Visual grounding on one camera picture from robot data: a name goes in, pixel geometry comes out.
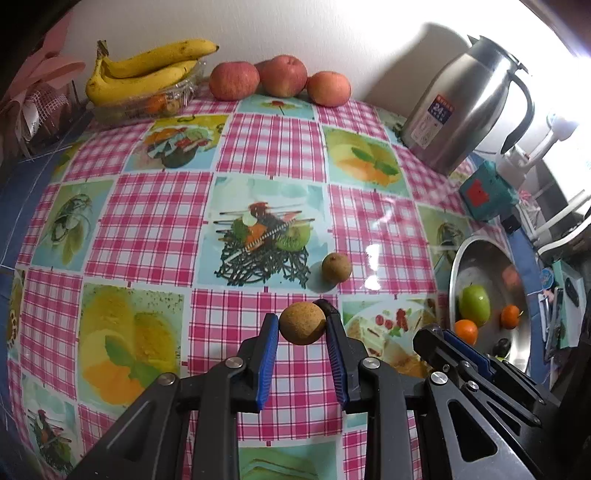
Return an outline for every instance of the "tablecloth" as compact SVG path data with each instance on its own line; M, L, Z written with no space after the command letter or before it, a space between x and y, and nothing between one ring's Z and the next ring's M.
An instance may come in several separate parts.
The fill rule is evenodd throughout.
M509 249L498 222L467 216L471 161L429 170L397 140L402 122L356 100L218 102L203 86L178 117L91 125L45 188L13 280L11 406L35 468L63 478L160 372L207 371L295 301L327 298L369 354L416 374L412 335L444 321L455 249L474 233ZM353 264L337 287L319 274L332 251ZM280 338L265 410L239 416L243 479L363 478L366 417L341 412L324 343Z

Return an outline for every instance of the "metal screw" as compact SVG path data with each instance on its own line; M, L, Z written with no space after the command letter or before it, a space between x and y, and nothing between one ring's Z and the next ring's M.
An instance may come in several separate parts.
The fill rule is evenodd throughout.
M172 385L176 380L176 376L174 374L162 374L158 377L158 383L160 385Z
M244 360L239 356L226 358L226 367L228 368L240 368L242 365L244 365Z
M373 358L372 356L365 357L362 363L365 368L369 368L370 370L374 370L379 367L379 360L377 358Z
M431 381L436 385L445 385L447 383L447 375L443 372L433 372L431 374Z

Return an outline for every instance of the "metal bowl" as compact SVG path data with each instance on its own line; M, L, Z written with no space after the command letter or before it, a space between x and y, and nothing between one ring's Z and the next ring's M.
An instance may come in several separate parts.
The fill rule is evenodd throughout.
M511 341L506 359L525 371L530 358L531 330L527 310L527 298L521 277L511 259L501 248L483 236L471 236L461 244L452 265L449 284L450 330L459 317L458 295L467 286L484 287L491 301L491 317L478 329L475 348L480 353L491 354L494 345L505 337ZM513 330L501 328L501 310L514 304L522 311L519 325Z

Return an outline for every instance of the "tangerine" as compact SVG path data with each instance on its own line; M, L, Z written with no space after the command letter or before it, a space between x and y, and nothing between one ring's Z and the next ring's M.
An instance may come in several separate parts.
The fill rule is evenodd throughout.
M458 320L455 325L456 335L468 345L476 345L478 340L478 327L471 320Z
M519 325L519 316L521 311L516 305L507 305L501 311L501 326L507 330L512 330Z

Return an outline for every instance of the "green apple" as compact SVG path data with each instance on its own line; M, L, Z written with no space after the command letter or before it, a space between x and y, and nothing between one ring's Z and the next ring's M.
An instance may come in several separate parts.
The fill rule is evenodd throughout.
M491 316L491 301L482 285L470 285L460 293L460 314L478 327L488 322Z

